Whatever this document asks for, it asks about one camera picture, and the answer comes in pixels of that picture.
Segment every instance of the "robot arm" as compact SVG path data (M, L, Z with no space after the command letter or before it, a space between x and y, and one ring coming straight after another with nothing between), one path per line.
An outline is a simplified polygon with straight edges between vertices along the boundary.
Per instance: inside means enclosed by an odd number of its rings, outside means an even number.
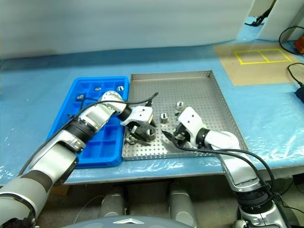
M105 93L99 101L123 102L115 91ZM122 125L133 129L134 137L148 141L146 132L139 130L155 128L151 125L151 107L137 106L132 109L127 104L104 102L87 108L39 148L27 173L0 189L1 228L34 227L51 187L66 181L78 164L76 153L86 147L86 143L114 113L118 113Z
M177 144L190 143L196 148L240 149L237 137L225 131L207 129L201 117L192 107L187 107L178 116L178 126L174 131ZM240 152L230 152L251 161ZM276 226L286 228L287 221L278 205L272 200L267 187L263 184L250 165L236 157L217 154L222 169L231 189L235 192L243 222L238 222L239 228Z

